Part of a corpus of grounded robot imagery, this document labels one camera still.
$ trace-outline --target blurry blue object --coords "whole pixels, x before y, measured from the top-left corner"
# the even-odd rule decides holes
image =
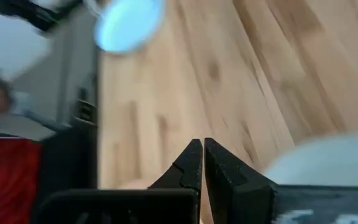
[[[96,24],[96,44],[115,54],[136,50],[154,36],[164,14],[165,0],[115,0]]]

